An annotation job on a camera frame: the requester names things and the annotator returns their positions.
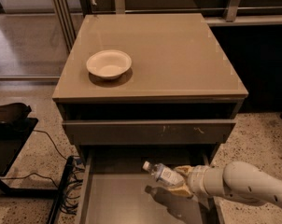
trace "white bottle cap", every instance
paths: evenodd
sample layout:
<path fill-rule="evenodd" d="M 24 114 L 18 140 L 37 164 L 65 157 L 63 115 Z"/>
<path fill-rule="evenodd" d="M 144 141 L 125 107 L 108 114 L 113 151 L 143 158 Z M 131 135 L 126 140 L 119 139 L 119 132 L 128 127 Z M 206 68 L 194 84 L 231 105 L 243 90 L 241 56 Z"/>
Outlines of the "white bottle cap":
<path fill-rule="evenodd" d="M 150 166 L 150 162 L 149 161 L 145 161 L 144 164 L 143 164 L 143 169 L 148 171 L 149 166 Z"/>

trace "white bowl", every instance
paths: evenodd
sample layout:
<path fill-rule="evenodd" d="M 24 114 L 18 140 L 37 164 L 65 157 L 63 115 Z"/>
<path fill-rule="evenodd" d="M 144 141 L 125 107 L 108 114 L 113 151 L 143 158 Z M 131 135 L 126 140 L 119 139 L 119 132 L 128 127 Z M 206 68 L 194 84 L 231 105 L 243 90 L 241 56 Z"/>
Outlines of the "white bowl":
<path fill-rule="evenodd" d="M 86 65 L 93 75 L 102 79 L 115 79 L 130 69 L 131 57 L 115 49 L 103 50 L 92 55 Z"/>

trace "bottle label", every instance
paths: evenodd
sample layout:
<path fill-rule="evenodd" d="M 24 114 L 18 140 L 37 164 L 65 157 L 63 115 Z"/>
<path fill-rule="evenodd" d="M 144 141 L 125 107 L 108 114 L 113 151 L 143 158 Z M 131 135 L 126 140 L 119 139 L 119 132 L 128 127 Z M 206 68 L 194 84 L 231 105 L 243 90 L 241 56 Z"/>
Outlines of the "bottle label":
<path fill-rule="evenodd" d="M 177 172 L 165 167 L 159 178 L 166 186 L 179 186 L 184 182 L 184 178 Z"/>

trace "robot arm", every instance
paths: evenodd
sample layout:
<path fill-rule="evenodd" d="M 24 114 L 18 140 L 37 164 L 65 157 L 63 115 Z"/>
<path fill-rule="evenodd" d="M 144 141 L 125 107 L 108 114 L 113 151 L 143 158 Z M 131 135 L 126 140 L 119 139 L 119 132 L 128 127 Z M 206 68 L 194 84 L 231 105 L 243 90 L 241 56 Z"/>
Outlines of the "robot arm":
<path fill-rule="evenodd" d="M 250 205 L 267 202 L 282 208 L 282 181 L 243 161 L 233 161 L 224 169 L 195 166 L 187 185 L 196 196 L 218 196 Z"/>

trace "bottle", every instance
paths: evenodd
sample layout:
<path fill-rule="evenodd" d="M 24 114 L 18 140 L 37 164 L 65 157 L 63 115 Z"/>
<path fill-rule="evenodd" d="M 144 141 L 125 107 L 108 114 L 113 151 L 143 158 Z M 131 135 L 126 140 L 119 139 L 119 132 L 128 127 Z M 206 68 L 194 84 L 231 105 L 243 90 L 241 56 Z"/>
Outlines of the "bottle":
<path fill-rule="evenodd" d="M 157 182 L 162 183 L 166 187 L 179 187 L 185 182 L 182 175 L 162 163 L 152 164 L 146 161 L 143 164 L 143 169 L 153 175 Z"/>

